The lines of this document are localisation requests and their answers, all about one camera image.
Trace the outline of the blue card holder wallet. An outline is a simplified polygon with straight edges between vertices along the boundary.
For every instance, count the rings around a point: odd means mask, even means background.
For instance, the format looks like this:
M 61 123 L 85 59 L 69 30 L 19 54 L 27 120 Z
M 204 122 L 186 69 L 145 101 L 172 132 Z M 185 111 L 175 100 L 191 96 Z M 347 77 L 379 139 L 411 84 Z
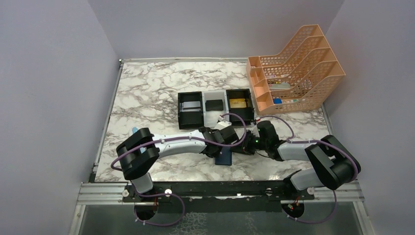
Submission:
M 214 163 L 215 165 L 231 166 L 232 165 L 231 150 L 229 148 L 222 149 L 219 156 L 215 158 Z

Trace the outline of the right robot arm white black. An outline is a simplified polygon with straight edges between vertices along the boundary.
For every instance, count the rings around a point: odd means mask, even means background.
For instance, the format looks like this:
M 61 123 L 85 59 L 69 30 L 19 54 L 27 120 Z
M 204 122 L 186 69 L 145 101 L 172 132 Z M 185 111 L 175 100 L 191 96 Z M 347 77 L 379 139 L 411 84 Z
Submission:
M 331 190 L 357 178 L 361 166 L 354 156 L 333 135 L 320 140 L 281 140 L 268 120 L 257 123 L 258 134 L 246 131 L 244 141 L 233 152 L 253 155 L 261 150 L 275 161 L 308 161 L 311 168 L 299 170 L 283 179 L 283 195 L 295 199 L 302 190 L 326 187 Z

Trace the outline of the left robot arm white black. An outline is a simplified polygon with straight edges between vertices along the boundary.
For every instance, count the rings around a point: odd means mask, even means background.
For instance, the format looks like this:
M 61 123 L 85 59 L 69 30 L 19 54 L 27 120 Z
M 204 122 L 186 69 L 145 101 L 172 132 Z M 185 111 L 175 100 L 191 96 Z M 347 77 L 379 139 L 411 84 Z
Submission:
M 153 197 L 154 184 L 149 170 L 156 160 L 183 153 L 218 157 L 223 148 L 242 142 L 232 126 L 220 129 L 207 127 L 187 133 L 159 135 L 149 128 L 140 128 L 117 148 L 117 158 L 111 168 L 121 171 L 125 180 L 135 186 L 135 194 L 142 201 Z

